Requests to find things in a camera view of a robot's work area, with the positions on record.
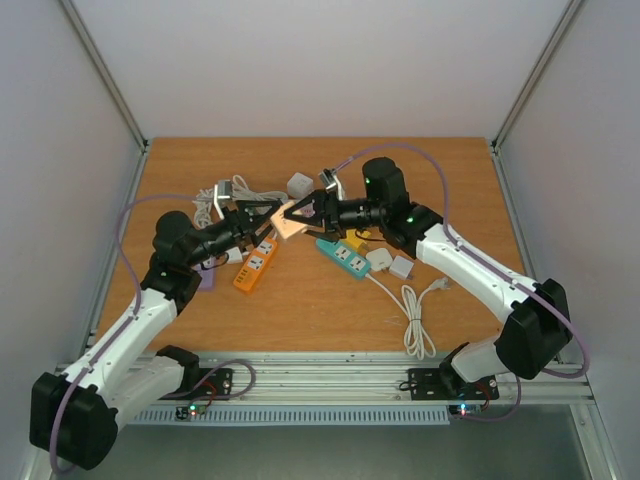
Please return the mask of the yellow cube socket adapter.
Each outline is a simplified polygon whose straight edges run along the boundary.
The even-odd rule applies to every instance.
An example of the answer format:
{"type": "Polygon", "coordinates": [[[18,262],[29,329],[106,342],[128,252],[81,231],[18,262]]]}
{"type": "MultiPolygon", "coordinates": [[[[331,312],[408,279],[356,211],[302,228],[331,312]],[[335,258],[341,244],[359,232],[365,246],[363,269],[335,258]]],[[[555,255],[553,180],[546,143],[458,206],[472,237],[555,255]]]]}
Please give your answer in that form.
{"type": "Polygon", "coordinates": [[[346,238],[342,242],[359,255],[365,256],[371,250],[369,246],[370,237],[371,233],[369,231],[348,230],[346,238]]]}

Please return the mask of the beige cube socket adapter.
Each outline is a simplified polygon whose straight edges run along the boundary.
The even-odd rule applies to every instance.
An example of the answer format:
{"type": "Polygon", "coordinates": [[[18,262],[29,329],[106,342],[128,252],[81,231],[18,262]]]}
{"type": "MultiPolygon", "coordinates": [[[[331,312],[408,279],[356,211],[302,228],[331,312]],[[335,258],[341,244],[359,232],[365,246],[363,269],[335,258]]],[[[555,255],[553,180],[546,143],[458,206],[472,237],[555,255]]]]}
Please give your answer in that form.
{"type": "Polygon", "coordinates": [[[308,226],[294,220],[287,220],[284,216],[285,210],[295,205],[294,200],[290,200],[279,207],[279,209],[270,217],[270,223],[277,235],[283,240],[287,240],[294,235],[305,233],[308,226]]]}

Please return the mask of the white square charger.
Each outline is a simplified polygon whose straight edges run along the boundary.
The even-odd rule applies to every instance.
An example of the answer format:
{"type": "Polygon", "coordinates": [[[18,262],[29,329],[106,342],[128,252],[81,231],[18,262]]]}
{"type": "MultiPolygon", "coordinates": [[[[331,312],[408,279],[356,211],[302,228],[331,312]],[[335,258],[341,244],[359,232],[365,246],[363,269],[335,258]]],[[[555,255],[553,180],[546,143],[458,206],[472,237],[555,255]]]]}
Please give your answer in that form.
{"type": "Polygon", "coordinates": [[[413,261],[402,256],[396,256],[389,266],[389,273],[401,280],[412,280],[413,268],[413,261]]]}

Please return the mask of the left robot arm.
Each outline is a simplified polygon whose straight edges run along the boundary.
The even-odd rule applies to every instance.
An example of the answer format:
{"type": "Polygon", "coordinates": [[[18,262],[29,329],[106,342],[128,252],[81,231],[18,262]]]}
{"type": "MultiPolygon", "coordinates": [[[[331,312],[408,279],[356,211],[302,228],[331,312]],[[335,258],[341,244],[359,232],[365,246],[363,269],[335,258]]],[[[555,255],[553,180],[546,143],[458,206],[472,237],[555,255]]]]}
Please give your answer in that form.
{"type": "Polygon", "coordinates": [[[130,305],[80,358],[59,374],[41,374],[32,386],[29,441],[48,453],[53,474],[95,468],[146,406],[166,395],[189,398],[199,391],[199,359],[179,348],[161,351],[136,374],[129,369],[191,302],[201,283],[198,266],[234,247],[259,246],[281,205],[238,200],[203,228],[179,210],[157,220],[148,271],[134,280],[130,305]]]}

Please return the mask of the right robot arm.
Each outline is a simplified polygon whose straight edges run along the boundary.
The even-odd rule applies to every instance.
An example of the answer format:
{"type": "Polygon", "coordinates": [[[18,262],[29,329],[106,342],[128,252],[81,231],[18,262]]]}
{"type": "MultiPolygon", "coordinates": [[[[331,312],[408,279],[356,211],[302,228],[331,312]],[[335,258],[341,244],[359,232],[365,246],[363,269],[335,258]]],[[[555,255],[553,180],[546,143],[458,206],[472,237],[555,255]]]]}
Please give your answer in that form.
{"type": "Polygon", "coordinates": [[[439,365],[442,387],[463,396],[482,378],[512,373],[532,380],[572,340],[564,288],[511,271],[466,242],[445,219],[411,200],[404,174],[387,157],[362,167],[365,197],[346,200],[315,190],[287,207],[284,217],[310,234],[337,241],[349,229],[376,227],[393,248],[431,266],[478,299],[502,325],[499,335],[464,343],[439,365]]]}

